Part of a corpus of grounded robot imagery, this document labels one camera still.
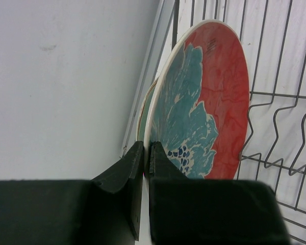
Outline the mint green flower plate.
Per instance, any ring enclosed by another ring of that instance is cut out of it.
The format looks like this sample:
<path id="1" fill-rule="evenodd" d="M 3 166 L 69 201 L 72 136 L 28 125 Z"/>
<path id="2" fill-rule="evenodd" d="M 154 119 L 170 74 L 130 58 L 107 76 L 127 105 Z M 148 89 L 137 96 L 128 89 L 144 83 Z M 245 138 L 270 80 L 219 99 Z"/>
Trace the mint green flower plate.
<path id="1" fill-rule="evenodd" d="M 149 111 L 150 102 L 152 100 L 152 96 L 153 96 L 157 81 L 158 81 L 158 78 L 156 78 L 155 81 L 151 84 L 142 102 L 138 121 L 137 121 L 137 132 L 136 132 L 136 138 L 135 138 L 136 141 L 144 140 L 145 125 L 146 125 L 146 121 L 148 117 L 148 111 Z"/>

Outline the red and teal floral plate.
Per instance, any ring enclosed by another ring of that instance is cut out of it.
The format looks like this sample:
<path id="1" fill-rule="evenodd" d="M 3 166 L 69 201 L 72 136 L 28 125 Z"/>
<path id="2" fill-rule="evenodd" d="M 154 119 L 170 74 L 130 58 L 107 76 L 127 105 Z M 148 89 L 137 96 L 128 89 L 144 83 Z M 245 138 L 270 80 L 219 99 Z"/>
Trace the red and teal floral plate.
<path id="1" fill-rule="evenodd" d="M 187 178 L 233 179 L 248 106 L 248 68 L 236 32 L 219 20 L 201 21 L 179 39 L 159 75 L 145 124 L 145 154 L 158 141 Z"/>

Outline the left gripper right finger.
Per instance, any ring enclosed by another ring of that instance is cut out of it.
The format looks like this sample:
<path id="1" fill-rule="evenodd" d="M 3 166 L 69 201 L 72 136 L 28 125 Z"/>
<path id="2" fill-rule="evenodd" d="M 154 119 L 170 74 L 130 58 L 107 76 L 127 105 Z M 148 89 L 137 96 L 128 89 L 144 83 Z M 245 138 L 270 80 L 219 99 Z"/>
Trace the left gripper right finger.
<path id="1" fill-rule="evenodd" d="M 290 244 L 268 185 L 189 179 L 160 142 L 149 161 L 149 222 L 154 244 Z"/>

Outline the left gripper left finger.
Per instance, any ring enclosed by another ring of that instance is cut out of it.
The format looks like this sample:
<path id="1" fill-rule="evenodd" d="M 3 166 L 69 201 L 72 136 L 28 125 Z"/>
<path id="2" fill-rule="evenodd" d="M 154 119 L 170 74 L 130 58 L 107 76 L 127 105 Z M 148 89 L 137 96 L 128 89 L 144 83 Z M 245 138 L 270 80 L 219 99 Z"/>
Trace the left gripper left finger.
<path id="1" fill-rule="evenodd" d="M 0 180 L 0 244 L 134 244 L 144 147 L 92 180 Z"/>

